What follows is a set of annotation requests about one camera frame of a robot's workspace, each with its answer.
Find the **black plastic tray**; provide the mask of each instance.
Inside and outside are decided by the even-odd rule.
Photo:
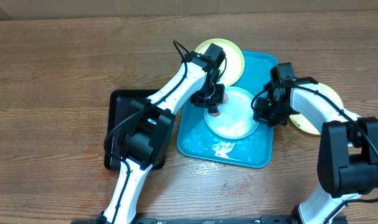
[[[128,107],[131,101],[134,99],[147,98],[148,96],[156,93],[158,90],[114,90],[110,96],[110,106],[108,108],[108,125],[107,134],[121,121],[127,117]],[[114,135],[116,138],[111,138],[108,143],[109,148],[106,149],[108,152],[119,156],[120,149],[116,145],[112,144],[112,141],[116,142],[114,139],[118,139],[119,131],[117,130]],[[109,170],[119,170],[120,162],[116,159],[110,158],[105,154],[104,156],[104,166]]]

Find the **black cable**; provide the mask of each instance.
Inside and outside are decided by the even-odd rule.
[[[126,186],[128,185],[128,180],[129,180],[129,176],[131,174],[131,168],[129,166],[129,164],[122,158],[116,156],[116,155],[113,155],[111,152],[108,152],[107,149],[108,149],[108,142],[110,142],[110,138],[112,137],[112,135],[114,134],[114,132],[121,128],[127,120],[129,119],[132,119],[133,117],[135,116],[139,116],[139,115],[142,115],[144,112],[146,112],[147,110],[151,109],[151,108],[154,108],[156,107],[158,104],[160,104],[162,101],[164,101],[167,97],[169,97],[181,84],[182,82],[184,81],[184,79],[186,78],[187,76],[187,62],[186,62],[186,59],[184,58],[181,50],[179,49],[179,47],[181,47],[183,50],[185,50],[188,54],[190,53],[185,47],[183,47],[178,41],[174,40],[173,41],[174,43],[174,46],[177,50],[177,52],[179,53],[179,55],[182,57],[182,61],[184,63],[184,74],[181,78],[181,80],[179,81],[179,83],[176,84],[176,86],[171,90],[169,91],[167,94],[165,94],[165,96],[163,96],[160,100],[158,100],[157,102],[151,104],[150,106],[147,106],[145,108],[143,108],[142,110],[139,110],[138,112],[132,114],[131,116],[127,117],[126,119],[124,119],[122,122],[120,122],[117,126],[115,126],[106,136],[105,140],[104,140],[104,150],[105,150],[105,154],[110,156],[111,158],[114,158],[118,161],[121,161],[122,163],[124,163],[126,165],[126,179],[125,179],[125,182],[124,182],[124,186],[122,187],[122,190],[121,190],[121,193],[120,193],[120,196],[118,197],[118,201],[117,201],[117,205],[115,207],[115,213],[114,213],[114,217],[113,217],[113,221],[111,224],[114,224],[115,222],[115,219],[116,219],[116,216],[118,214],[118,209],[121,207],[120,203],[121,203],[121,200],[122,200],[122,195],[125,191],[125,188]]]
[[[360,134],[362,135],[362,137],[366,140],[366,142],[369,144],[369,146],[371,147],[373,153],[377,156],[378,158],[378,151],[376,149],[376,147],[374,146],[374,144],[371,142],[369,136],[366,134],[366,132],[363,131],[363,129],[352,119],[350,118],[343,110],[341,110],[333,101],[331,101],[327,96],[324,96],[323,94],[321,94],[319,91],[316,91],[316,90],[312,90],[310,88],[306,88],[306,87],[303,87],[303,86],[298,86],[298,85],[281,85],[281,86],[278,86],[278,87],[273,87],[273,88],[269,88],[269,89],[266,89],[266,90],[262,90],[260,93],[258,93],[253,99],[252,99],[252,102],[251,102],[251,108],[254,110],[254,102],[255,100],[262,94],[262,93],[265,93],[269,90],[275,90],[277,88],[298,88],[300,90],[306,90],[306,91],[309,91],[311,93],[314,93],[315,95],[318,95],[320,97],[322,97],[322,99],[324,99],[325,101],[327,101],[341,116],[343,116],[345,119],[347,119],[357,130],[359,130]],[[356,203],[356,202],[360,202],[360,203],[375,203],[375,202],[378,202],[378,197],[377,198],[373,198],[373,199],[348,199],[348,200],[343,200],[343,202],[341,202],[325,219],[324,219],[324,222],[323,224],[327,224],[328,221],[333,217],[335,216],[339,211],[340,209],[343,208],[343,206],[347,206],[349,203]]]

